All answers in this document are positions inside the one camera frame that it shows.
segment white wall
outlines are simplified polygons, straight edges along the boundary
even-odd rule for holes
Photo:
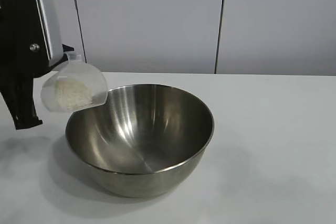
[[[222,0],[77,0],[89,63],[104,71],[214,73]]]
[[[336,74],[336,0],[225,0],[218,73]]]
[[[54,0],[60,24],[62,43],[75,47],[83,54],[77,12],[74,0]]]

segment bolt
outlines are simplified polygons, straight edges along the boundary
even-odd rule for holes
[[[40,50],[40,46],[36,43],[33,43],[31,44],[31,46],[29,47],[29,49],[32,51],[32,52],[38,52]]]

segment mixing bowl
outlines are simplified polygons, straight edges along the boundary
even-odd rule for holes
[[[102,187],[121,196],[151,197],[194,170],[213,129],[209,108],[196,96],[137,84],[112,89],[104,105],[75,112],[66,137]]]

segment robotic arm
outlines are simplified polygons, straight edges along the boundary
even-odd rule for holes
[[[42,124],[33,79],[68,60],[53,0],[0,0],[0,92],[17,130]]]

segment white table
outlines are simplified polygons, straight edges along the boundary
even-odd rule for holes
[[[106,73],[110,88],[161,83],[212,110],[199,166],[156,199],[103,192],[64,138],[68,114],[15,131],[0,100],[0,223],[335,224],[336,77]]]

